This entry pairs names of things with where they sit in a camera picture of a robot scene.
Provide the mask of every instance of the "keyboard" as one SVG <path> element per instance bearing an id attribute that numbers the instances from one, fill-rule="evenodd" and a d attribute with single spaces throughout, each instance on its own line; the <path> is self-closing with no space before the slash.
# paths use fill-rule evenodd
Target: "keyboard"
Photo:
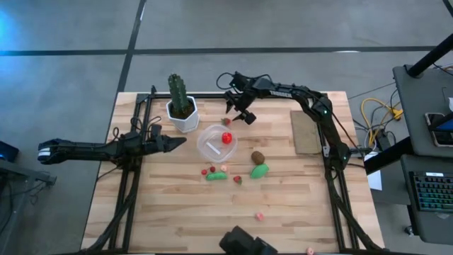
<path id="1" fill-rule="evenodd" d="M 453 174 L 409 172 L 421 211 L 453 213 Z"/>

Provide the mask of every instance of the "cactus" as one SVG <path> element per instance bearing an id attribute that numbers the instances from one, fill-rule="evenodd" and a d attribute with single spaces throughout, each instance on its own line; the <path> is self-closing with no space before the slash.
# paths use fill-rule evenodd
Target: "cactus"
<path id="1" fill-rule="evenodd" d="M 189 113 L 190 106 L 185 92 L 184 80 L 179 75 L 172 74 L 168 78 L 168 86 L 170 87 L 173 114 L 176 117 L 187 118 L 191 113 Z"/>

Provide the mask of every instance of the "small pink toy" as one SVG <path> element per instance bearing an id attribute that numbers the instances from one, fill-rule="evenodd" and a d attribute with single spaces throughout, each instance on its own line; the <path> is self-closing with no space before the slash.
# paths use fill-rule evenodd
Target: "small pink toy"
<path id="1" fill-rule="evenodd" d="M 313 254 L 314 254 L 314 250 L 311 247 L 308 247 L 306 249 L 306 255 L 313 255 Z"/>
<path id="2" fill-rule="evenodd" d="M 255 214 L 255 217 L 256 217 L 256 219 L 259 220 L 259 221 L 264 221 L 264 215 L 263 215 L 261 212 L 257 212 L 257 213 Z"/>

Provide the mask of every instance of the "white pot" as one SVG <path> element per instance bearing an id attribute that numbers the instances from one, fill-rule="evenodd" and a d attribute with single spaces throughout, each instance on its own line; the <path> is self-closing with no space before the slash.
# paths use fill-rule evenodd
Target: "white pot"
<path id="1" fill-rule="evenodd" d="M 193 96 L 188 96 L 187 98 L 190 101 L 192 101 L 195 110 L 185 120 L 181 120 L 181 119 L 178 119 L 178 118 L 171 117 L 170 116 L 171 101 L 169 101 L 167 103 L 168 119 L 170 119 L 171 122 L 175 125 L 175 127 L 178 128 L 183 133 L 187 133 L 187 132 L 191 132 L 193 130 L 196 130 L 197 127 L 198 127 L 198 122 L 200 121 L 200 116 L 198 115 L 198 108 L 197 108 L 197 104 L 195 102 L 195 98 L 193 98 Z"/>

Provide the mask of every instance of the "black metal frame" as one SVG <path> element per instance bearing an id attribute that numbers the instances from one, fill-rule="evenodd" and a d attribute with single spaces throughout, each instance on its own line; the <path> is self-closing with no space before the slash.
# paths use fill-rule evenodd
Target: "black metal frame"
<path id="1" fill-rule="evenodd" d="M 194 96 L 195 98 L 223 98 L 223 93 L 188 93 L 189 96 Z M 143 103 L 146 103 L 146 109 L 144 113 L 144 119 L 142 121 L 143 125 L 146 125 L 148 122 L 148 119 L 150 118 L 150 113 L 151 113 L 151 103 L 153 99 L 169 99 L 171 98 L 169 93 L 157 93 L 155 88 L 151 90 L 151 93 L 139 93 L 137 95 L 136 99 L 136 104 L 135 104 L 135 109 L 134 109 L 134 116 L 138 117 L 141 105 Z M 318 128 L 319 131 L 319 136 L 320 136 L 320 141 L 321 141 L 321 146 L 323 149 L 328 149 L 327 144 L 325 141 L 325 138 L 323 136 L 323 133 L 321 132 L 321 129 Z M 324 167 L 325 167 L 325 175 L 326 179 L 330 180 L 333 178 L 332 176 L 332 170 L 328 169 L 326 167 L 326 160 L 327 156 L 322 153 L 323 157 L 323 162 L 324 162 Z M 138 185 L 139 185 L 139 178 L 140 178 L 140 172 L 141 172 L 141 167 L 142 167 L 142 158 L 136 158 L 129 166 L 125 167 L 123 172 L 122 172 L 122 177 L 120 181 L 120 189 L 118 191 L 118 197 L 117 197 L 117 206 L 115 209 L 115 216 L 113 217 L 112 221 L 110 224 L 107 226 L 105 229 L 104 233 L 99 237 L 98 241 L 91 246 L 88 249 L 84 249 L 81 251 L 78 251 L 74 254 L 126 254 L 127 250 L 129 248 L 130 244 L 130 235 L 132 232 L 132 223 L 133 223 L 133 218 L 134 218 L 134 207 L 135 207 L 135 201 L 137 199 L 137 191 L 138 191 Z M 127 179 L 129 176 L 129 173 L 133 171 L 134 172 L 134 178 L 132 180 L 132 187 L 130 189 L 130 192 L 126 199 L 124 199 L 125 194 L 126 194 L 126 185 L 127 185 Z M 343 202 L 342 208 L 343 211 L 346 210 L 348 211 L 351 215 L 351 205 L 350 205 L 350 199 L 348 195 L 348 187 L 346 185 L 346 180 L 345 180 L 345 175 L 343 171 L 338 171 L 337 173 L 338 176 L 338 183 L 340 185 L 340 190 L 341 190 L 341 200 Z M 331 210 L 332 210 L 332 216 L 333 216 L 333 221 L 334 221 L 334 227 L 336 231 L 336 239 L 338 243 L 338 249 L 340 254 L 401 254 L 401 253 L 394 253 L 390 251 L 372 251 L 372 250 L 361 250 L 359 248 L 359 243 L 357 239 L 357 234 L 355 233 L 352 225 L 347 222 L 348 224 L 348 230 L 349 230 L 349 235 L 351 239 L 351 244 L 352 248 L 349 249 L 346 247 L 344 236 L 343 236 L 343 229 L 341 225 L 341 219 L 340 219 L 340 213 L 341 209 L 338 207 L 337 203 L 335 203 L 335 200 L 338 200 L 338 194 L 336 191 L 334 191 L 333 186 L 328 185 L 329 189 L 329 198 L 331 200 Z M 124 216 L 125 212 L 127 211 L 127 219 L 126 219 L 126 225 L 125 225 L 125 234 L 124 238 L 122 241 L 121 248 L 116 247 L 116 241 L 117 241 L 117 232 L 118 232 L 118 226 L 120 224 L 121 218 Z M 109 241 L 108 248 L 102 250 L 102 248 L 105 246 L 105 243 L 107 240 Z"/>

